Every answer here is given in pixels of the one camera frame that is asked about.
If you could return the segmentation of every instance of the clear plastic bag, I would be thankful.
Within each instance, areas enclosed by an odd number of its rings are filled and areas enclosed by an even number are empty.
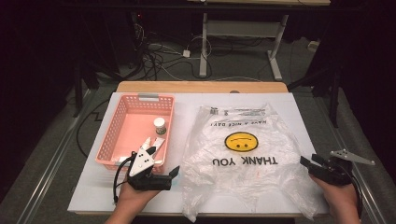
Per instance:
[[[183,215],[194,222],[213,192],[232,193],[254,212],[261,194],[276,188],[312,219],[318,187],[300,164],[300,156],[296,138],[269,104],[201,106],[180,165]]]

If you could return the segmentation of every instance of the hand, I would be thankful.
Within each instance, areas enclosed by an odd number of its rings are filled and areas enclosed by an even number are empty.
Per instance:
[[[324,198],[330,206],[330,214],[336,223],[361,223],[357,208],[358,197],[352,184],[335,186],[309,176],[323,189]]]
[[[146,204],[159,192],[159,190],[135,190],[128,183],[122,184],[119,201],[117,202],[114,212],[106,221],[106,224],[130,224],[134,220],[134,217],[136,217],[136,215],[146,207]]]

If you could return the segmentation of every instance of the smiley face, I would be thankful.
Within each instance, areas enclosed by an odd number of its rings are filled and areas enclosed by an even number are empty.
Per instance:
[[[259,145],[259,140],[251,133],[232,133],[224,141],[225,146],[234,151],[250,151]]]

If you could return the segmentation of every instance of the gray carpet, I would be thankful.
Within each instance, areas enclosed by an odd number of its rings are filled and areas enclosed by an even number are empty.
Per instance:
[[[240,49],[231,55],[209,58],[213,72],[210,79],[237,77],[226,80],[251,81],[251,79],[245,78],[249,77],[261,81],[274,81],[271,69],[267,65],[266,56],[262,53],[264,49],[271,48],[271,43],[263,41],[260,49]],[[314,55],[306,50],[307,43],[307,40],[304,39],[293,44],[282,43],[277,60],[286,84],[304,76]],[[173,56],[167,55],[166,57],[171,60]],[[193,68],[197,72],[197,62],[193,62]],[[169,67],[167,72],[161,71],[158,75],[159,80],[175,80],[175,77],[197,80],[191,76],[191,68],[186,63]],[[70,104],[48,127],[12,189],[1,203],[0,223],[17,223],[21,215],[23,215],[22,220],[25,220],[26,223],[103,223],[106,220],[107,216],[82,216],[69,213],[67,206],[85,163],[85,158],[78,150],[76,141],[78,125],[96,106],[107,99],[116,87],[116,83],[102,81],[97,91],[88,91],[82,114],[76,119],[73,118],[75,108],[71,93]],[[376,166],[357,165],[359,173],[365,181],[362,184],[367,187],[365,193],[367,196],[372,195],[372,198],[368,197],[366,200],[370,204],[365,206],[362,223],[392,223],[396,218],[394,211],[396,188],[362,133],[342,90],[340,93],[337,113],[339,128],[334,129],[326,114],[326,99],[314,98],[309,88],[293,90],[304,124],[319,155],[328,155],[331,150],[345,147],[356,154],[376,161]],[[106,104],[95,111],[100,112],[100,119],[106,111]],[[95,121],[95,115],[89,115],[82,124],[78,137],[85,153],[89,153],[99,127],[100,121]],[[58,164],[58,166],[52,166],[49,169],[49,164]],[[38,194],[35,190],[43,175],[49,176],[48,183],[41,183],[38,186],[48,186],[48,188],[38,188],[37,190],[42,190],[41,194]],[[36,202],[36,205],[23,212],[29,202]],[[177,220],[160,219],[160,222],[143,219],[142,222],[145,221],[146,223],[188,223],[183,217],[177,218]],[[253,221],[254,223],[264,223],[264,220],[259,219]],[[272,223],[282,223],[281,221],[271,220]],[[332,219],[318,217],[316,222],[332,223]],[[295,218],[295,223],[312,223],[312,221],[298,217]]]

